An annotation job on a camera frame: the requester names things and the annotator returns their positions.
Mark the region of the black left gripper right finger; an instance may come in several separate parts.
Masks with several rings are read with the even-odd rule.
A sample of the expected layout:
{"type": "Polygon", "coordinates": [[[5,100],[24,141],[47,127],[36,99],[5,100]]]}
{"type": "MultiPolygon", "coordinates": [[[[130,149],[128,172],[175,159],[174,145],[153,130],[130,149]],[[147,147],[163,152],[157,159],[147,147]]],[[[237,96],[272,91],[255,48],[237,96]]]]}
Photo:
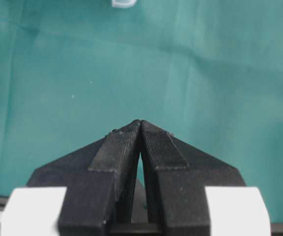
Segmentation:
{"type": "Polygon", "coordinates": [[[211,233],[206,186],[245,186],[235,167],[143,120],[141,158],[148,220],[165,236],[211,233]]]}

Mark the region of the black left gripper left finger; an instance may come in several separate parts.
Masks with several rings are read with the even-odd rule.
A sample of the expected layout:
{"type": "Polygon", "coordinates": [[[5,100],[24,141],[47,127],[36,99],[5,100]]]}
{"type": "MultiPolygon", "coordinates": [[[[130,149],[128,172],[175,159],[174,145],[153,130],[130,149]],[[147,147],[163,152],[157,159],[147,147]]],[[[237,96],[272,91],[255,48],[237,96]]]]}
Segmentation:
{"type": "Polygon", "coordinates": [[[62,236],[104,236],[130,223],[140,126],[135,120],[104,138],[34,170],[29,187],[67,188],[58,219],[62,236]]]}

